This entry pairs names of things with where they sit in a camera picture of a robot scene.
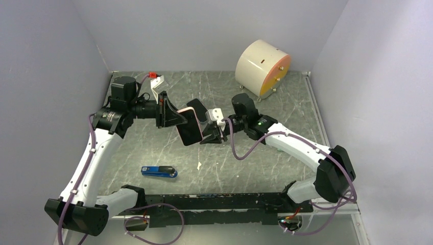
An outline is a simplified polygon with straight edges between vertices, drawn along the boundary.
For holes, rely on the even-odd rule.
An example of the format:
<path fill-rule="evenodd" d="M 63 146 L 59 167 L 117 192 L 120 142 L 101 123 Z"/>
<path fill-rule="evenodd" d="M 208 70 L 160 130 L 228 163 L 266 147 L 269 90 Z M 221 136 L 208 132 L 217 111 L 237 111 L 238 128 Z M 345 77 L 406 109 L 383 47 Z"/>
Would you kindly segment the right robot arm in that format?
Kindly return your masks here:
<path fill-rule="evenodd" d="M 281 207 L 288 212 L 296 210 L 300 203 L 323 198 L 343 205 L 357 201 L 353 182 L 356 174 L 346 149 L 340 145 L 331 148 L 291 131 L 278 120 L 260 114 L 251 98 L 245 93 L 232 100 L 234 114 L 224 117 L 220 108 L 206 112 L 207 126 L 202 144 L 223 143 L 230 140 L 232 153 L 237 160 L 244 160 L 260 143 L 275 147 L 300 160 L 315 176 L 289 184 L 283 191 Z M 254 145 L 244 156 L 235 151 L 234 134 L 243 131 Z"/>

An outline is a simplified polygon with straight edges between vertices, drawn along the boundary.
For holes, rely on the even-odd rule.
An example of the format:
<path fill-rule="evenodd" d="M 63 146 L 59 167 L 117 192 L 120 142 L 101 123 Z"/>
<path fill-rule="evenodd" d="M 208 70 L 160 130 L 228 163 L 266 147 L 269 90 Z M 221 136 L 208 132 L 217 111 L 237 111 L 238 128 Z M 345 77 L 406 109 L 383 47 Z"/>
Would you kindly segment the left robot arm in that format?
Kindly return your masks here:
<path fill-rule="evenodd" d="M 135 119 L 153 119 L 157 128 L 186 123 L 163 89 L 164 76 L 151 72 L 147 78 L 149 95 L 140 92 L 143 81 L 129 76 L 115 78 L 107 104 L 89 117 L 89 140 L 83 156 L 59 197 L 48 199 L 44 207 L 58 226 L 58 236 L 65 229 L 98 236 L 109 218 L 126 210 L 133 214 L 145 210 L 146 194 L 141 187 L 124 185 L 105 196 L 98 191 L 110 159 Z"/>

